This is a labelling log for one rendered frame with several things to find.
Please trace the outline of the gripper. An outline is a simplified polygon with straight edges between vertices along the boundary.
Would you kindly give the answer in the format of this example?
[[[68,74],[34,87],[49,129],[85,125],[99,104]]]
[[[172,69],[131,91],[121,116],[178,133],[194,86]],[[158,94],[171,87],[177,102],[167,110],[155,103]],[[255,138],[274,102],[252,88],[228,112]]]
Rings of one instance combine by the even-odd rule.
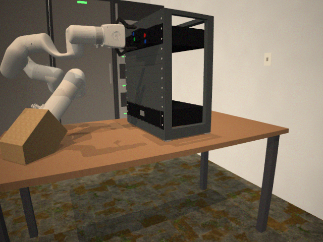
[[[122,23],[118,24],[119,22]],[[129,25],[122,18],[118,17],[115,24],[101,25],[103,32],[102,47],[114,48],[118,56],[124,55],[129,50],[135,50],[137,47],[127,47],[125,44],[125,28],[136,29],[137,26]],[[119,49],[123,48],[123,52]]]

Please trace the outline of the dark grey server rack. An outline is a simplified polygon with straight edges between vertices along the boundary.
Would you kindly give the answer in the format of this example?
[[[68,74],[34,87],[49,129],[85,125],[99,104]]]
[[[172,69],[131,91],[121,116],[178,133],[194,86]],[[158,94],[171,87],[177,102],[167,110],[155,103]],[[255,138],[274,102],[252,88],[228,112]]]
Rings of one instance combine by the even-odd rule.
[[[195,20],[172,26],[172,16]],[[190,28],[203,23],[204,30]],[[125,53],[127,121],[165,142],[209,134],[214,18],[162,8],[132,25],[125,28],[125,45],[137,47]],[[172,100],[172,53],[195,48],[204,48],[203,106]]]

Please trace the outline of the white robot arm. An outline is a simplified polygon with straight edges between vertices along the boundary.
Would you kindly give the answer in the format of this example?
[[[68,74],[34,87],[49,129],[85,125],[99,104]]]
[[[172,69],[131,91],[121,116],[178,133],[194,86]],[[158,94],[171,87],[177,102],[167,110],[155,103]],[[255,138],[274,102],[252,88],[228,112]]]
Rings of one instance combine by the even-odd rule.
[[[15,79],[24,70],[32,80],[46,82],[52,96],[45,105],[32,104],[31,108],[48,109],[60,121],[74,98],[86,94],[85,75],[80,69],[71,69],[65,75],[59,68],[36,64],[29,55],[47,52],[61,60],[79,59],[84,56],[84,44],[99,48],[102,40],[101,27],[71,25],[66,29],[67,53],[59,53],[46,33],[20,36],[7,48],[0,71],[4,77]]]

